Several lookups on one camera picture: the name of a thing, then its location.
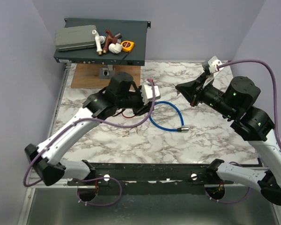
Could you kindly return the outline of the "white pipe elbow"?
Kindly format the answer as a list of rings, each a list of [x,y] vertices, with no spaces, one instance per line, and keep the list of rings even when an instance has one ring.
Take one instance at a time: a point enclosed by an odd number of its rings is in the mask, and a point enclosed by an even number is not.
[[[122,51],[122,49],[123,49],[123,46],[121,45],[121,44],[119,44],[119,43],[111,43],[111,44],[109,44],[109,46],[108,46],[108,50],[111,52],[111,53],[113,53],[113,54],[119,54],[119,53],[121,53],[121,51]]]

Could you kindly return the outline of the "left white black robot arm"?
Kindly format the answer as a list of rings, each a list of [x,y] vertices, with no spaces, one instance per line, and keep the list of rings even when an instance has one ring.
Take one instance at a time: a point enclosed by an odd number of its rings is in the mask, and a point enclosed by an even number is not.
[[[152,79],[137,87],[130,74],[118,73],[111,78],[108,86],[88,96],[74,117],[55,134],[38,145],[25,147],[30,162],[28,170],[34,169],[40,181],[47,186],[68,178],[90,185],[95,178],[90,163],[83,160],[65,161],[62,158],[66,152],[87,132],[102,123],[118,128],[140,126],[150,117],[159,97],[159,88]],[[107,121],[119,109],[132,109],[135,115],[146,114],[146,117],[133,125]]]

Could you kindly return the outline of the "silver key bunch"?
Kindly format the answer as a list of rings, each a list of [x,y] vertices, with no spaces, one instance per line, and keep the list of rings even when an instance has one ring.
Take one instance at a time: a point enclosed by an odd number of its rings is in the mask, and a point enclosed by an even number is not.
[[[122,131],[122,137],[130,137],[130,136],[137,135],[137,134],[138,134],[137,128],[130,128],[130,129]]]

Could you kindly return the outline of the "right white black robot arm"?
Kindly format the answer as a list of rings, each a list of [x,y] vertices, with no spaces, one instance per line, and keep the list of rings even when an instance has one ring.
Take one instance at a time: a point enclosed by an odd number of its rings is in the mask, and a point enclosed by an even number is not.
[[[275,124],[269,115],[254,107],[260,88],[248,77],[231,80],[225,92],[207,80],[205,74],[196,80],[176,85],[176,90],[192,107],[206,104],[227,121],[231,128],[258,153],[268,169],[257,171],[215,159],[205,170],[204,179],[210,183],[232,181],[259,191],[269,202],[281,206],[281,147],[275,136]]]

